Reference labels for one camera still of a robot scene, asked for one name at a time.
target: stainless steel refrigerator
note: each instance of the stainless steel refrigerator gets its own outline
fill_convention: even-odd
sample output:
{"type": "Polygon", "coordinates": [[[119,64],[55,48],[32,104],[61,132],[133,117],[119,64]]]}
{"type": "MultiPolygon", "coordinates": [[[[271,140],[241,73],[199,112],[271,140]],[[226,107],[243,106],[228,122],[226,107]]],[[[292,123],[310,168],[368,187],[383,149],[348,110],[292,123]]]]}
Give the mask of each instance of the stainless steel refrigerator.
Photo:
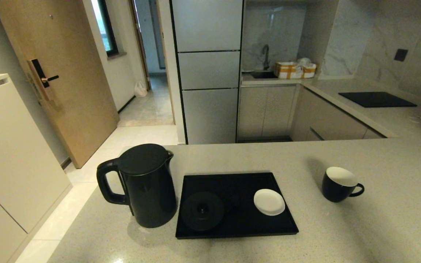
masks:
{"type": "Polygon", "coordinates": [[[187,143],[234,143],[243,0],[171,4],[187,143]]]}

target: kitchen island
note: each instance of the kitchen island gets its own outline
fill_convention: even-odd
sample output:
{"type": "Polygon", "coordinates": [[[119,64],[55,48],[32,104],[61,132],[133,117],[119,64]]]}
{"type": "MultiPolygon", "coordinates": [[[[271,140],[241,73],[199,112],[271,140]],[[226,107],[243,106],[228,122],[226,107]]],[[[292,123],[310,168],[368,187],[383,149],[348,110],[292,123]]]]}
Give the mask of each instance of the kitchen island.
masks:
{"type": "Polygon", "coordinates": [[[164,226],[143,228],[127,206],[107,203],[97,188],[49,262],[421,262],[421,143],[385,138],[166,148],[175,154],[170,168],[178,198],[184,175],[270,171],[300,232],[177,240],[178,213],[164,226]],[[326,200],[320,186],[329,166],[359,175],[365,193],[326,200]]]}

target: kitchen sink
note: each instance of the kitchen sink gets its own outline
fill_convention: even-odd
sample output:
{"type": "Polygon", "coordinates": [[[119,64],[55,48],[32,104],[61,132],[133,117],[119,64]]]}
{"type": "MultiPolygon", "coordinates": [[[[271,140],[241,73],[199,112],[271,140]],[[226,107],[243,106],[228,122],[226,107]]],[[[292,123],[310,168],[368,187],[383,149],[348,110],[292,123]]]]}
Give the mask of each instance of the kitchen sink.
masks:
{"type": "Polygon", "coordinates": [[[274,74],[274,72],[252,72],[251,76],[255,79],[277,79],[277,76],[274,74]]]}

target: electric kettle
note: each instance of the electric kettle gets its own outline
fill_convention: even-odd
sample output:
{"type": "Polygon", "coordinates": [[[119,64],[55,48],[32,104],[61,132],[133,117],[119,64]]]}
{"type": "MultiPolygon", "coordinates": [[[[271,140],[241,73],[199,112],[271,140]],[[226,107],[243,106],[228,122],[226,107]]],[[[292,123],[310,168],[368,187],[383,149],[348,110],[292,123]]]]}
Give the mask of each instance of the electric kettle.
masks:
{"type": "Polygon", "coordinates": [[[177,211],[177,198],[170,174],[171,151],[157,144],[130,148],[120,157],[97,167],[97,181],[103,197],[110,203],[128,205],[144,228],[167,223],[177,211]],[[118,173],[124,195],[111,191],[106,174],[118,173]]]}

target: white saucer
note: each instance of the white saucer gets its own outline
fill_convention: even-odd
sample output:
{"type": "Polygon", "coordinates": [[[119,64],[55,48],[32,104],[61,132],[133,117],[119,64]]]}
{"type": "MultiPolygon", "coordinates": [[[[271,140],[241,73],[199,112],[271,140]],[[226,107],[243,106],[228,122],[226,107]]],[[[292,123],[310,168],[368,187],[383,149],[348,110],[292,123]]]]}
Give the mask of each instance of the white saucer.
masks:
{"type": "Polygon", "coordinates": [[[274,190],[260,189],[254,194],[254,205],[263,214],[276,216],[285,210],[284,198],[274,190]]]}

